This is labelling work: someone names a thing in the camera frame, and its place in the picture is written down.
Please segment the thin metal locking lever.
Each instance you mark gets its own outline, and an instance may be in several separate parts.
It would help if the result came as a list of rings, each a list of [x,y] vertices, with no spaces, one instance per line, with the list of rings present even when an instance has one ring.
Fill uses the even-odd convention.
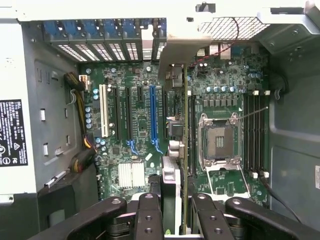
[[[269,107],[266,106],[266,107],[264,107],[264,108],[262,108],[262,109],[255,110],[255,111],[253,111],[253,112],[251,112],[251,113],[248,113],[248,114],[245,114],[245,115],[243,115],[243,116],[239,116],[239,117],[237,118],[237,120],[242,120],[242,119],[244,119],[244,118],[247,118],[247,117],[249,117],[249,116],[255,115],[255,114],[260,113],[260,112],[263,112],[263,111],[268,110],[268,109],[269,109]]]

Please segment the white expansion slot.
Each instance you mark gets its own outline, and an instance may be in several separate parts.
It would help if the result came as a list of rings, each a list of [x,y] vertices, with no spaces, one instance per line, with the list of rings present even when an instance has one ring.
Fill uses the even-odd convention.
[[[109,109],[108,109],[108,91],[105,84],[99,85],[99,99],[100,99],[100,122],[101,122],[101,136],[107,138],[109,136]]]

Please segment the CPU socket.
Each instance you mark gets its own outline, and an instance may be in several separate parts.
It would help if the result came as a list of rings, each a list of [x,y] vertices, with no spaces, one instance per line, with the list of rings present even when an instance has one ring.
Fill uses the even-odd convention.
[[[202,171],[239,171],[241,136],[238,113],[225,118],[212,118],[202,113],[197,126],[197,155]]]

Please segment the black RAM slot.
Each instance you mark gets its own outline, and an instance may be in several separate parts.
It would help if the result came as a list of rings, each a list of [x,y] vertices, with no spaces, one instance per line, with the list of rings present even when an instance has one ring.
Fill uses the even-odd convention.
[[[252,96],[252,101],[251,101],[251,112],[254,112],[256,110],[256,106],[255,106],[255,101],[256,101],[256,96],[253,95]],[[251,144],[251,170],[253,173],[256,172],[255,168],[255,144],[256,144],[256,130],[255,130],[255,114],[250,116],[250,123],[251,123],[251,140],[252,140],[252,144]]]
[[[190,98],[190,107],[191,107],[191,138],[192,138],[192,174],[197,175],[197,156],[196,156],[196,117],[195,117],[195,96],[192,95]]]
[[[188,174],[193,174],[191,96],[188,97]]]
[[[244,107],[244,115],[248,115],[250,113],[250,96],[248,94],[245,94],[243,96],[243,107]],[[250,157],[249,157],[249,140],[250,140],[250,134],[249,134],[249,120],[246,116],[243,119],[243,151],[244,151],[244,169],[248,173],[250,170]]]
[[[263,131],[262,131],[262,157],[261,157],[261,170],[262,176],[266,179],[269,178],[269,95],[264,95],[262,98],[263,107],[265,110],[262,112]]]
[[[258,112],[256,114],[257,117],[257,147],[256,147],[256,164],[255,164],[255,170],[258,175],[260,175],[260,162],[261,162],[261,128],[262,128],[262,117],[261,112]]]

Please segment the silver power supply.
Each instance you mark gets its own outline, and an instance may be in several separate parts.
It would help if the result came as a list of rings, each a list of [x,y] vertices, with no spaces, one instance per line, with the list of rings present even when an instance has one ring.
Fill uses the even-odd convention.
[[[0,196],[37,193],[80,150],[77,106],[63,79],[75,70],[35,29],[0,21],[0,106],[20,101],[26,153],[25,163],[8,155],[0,126]]]

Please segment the black plastic shroud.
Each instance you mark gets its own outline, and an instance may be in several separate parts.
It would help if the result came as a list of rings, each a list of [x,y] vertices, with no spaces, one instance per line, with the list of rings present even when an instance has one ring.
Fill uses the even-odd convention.
[[[42,232],[99,201],[96,168],[70,172],[51,188],[38,193],[39,231]]]

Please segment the blue expansion slot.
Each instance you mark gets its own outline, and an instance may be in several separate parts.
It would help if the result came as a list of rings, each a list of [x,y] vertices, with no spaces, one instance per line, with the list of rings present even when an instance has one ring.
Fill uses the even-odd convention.
[[[150,99],[150,124],[151,124],[151,143],[155,146],[158,139],[157,132],[157,105],[156,105],[156,87],[151,85],[149,87],[149,99]]]

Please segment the silver chipset heatsink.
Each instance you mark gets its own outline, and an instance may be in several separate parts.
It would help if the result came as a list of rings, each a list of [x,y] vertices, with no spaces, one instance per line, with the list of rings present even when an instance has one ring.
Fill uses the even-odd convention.
[[[145,166],[143,162],[120,163],[118,165],[118,185],[120,188],[145,186]]]

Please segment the open black PC case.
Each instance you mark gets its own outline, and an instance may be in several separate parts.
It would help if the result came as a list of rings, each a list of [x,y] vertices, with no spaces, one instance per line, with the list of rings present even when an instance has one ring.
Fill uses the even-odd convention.
[[[320,0],[0,0],[1,21],[31,27],[41,41],[75,64],[76,70],[65,73],[63,81],[76,104],[81,147],[66,171],[43,188],[90,166],[98,176],[96,152],[84,143],[88,85],[79,79],[82,65],[157,60],[159,76],[168,34],[211,38],[189,66],[196,58],[225,59],[236,46],[265,51],[269,57],[265,71],[269,178],[259,178],[268,193],[267,206],[260,206],[320,231]],[[0,128],[8,155],[24,164],[21,108],[19,100],[0,105]],[[165,181],[166,176],[157,175],[147,192],[136,193],[130,200],[110,196],[127,201],[126,213],[106,226],[94,223],[71,240],[133,240],[142,194],[158,195],[164,240],[204,240],[199,232],[192,232],[192,196],[207,193],[187,190],[187,231],[183,234],[182,196],[169,194],[169,187],[177,190],[179,186]],[[41,232],[40,191],[0,195],[0,240],[27,240]],[[105,199],[98,198],[97,203]],[[227,200],[213,201],[223,210]]]

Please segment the green motherboard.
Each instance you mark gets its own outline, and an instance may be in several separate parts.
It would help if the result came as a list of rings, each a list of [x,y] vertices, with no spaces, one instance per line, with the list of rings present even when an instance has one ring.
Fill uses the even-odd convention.
[[[208,179],[198,160],[197,130],[201,114],[210,118],[228,118],[233,112],[244,116],[244,95],[249,95],[249,113],[252,112],[252,96],[255,110],[263,107],[263,96],[269,96],[268,77],[265,71],[269,56],[264,50],[253,52],[247,46],[234,46],[227,57],[197,57],[187,68],[187,95],[195,96],[196,127],[196,175],[189,175],[188,190],[210,195]],[[166,88],[166,80],[160,79],[157,60],[133,62],[93,62],[80,67],[79,79],[88,88],[84,92],[84,145],[95,150],[98,197],[100,200],[119,196],[131,200],[135,194],[149,190],[158,175],[166,174],[165,181],[173,181],[178,189],[168,188],[169,194],[182,196],[182,167],[179,151],[183,135],[182,94]],[[102,137],[99,85],[107,86],[109,136]],[[137,102],[137,87],[143,87],[143,102]],[[157,141],[151,142],[150,86],[156,87]],[[127,140],[125,88],[131,92],[132,140]],[[116,111],[114,89],[120,94],[121,141],[116,138]],[[163,90],[168,95],[168,139],[164,138]],[[261,112],[260,175],[251,170],[252,131],[249,121],[249,172],[244,169],[244,123],[241,124],[241,168],[248,182],[255,203],[267,206],[268,192],[260,182],[262,176],[263,111]],[[120,188],[118,165],[144,163],[145,186]]]

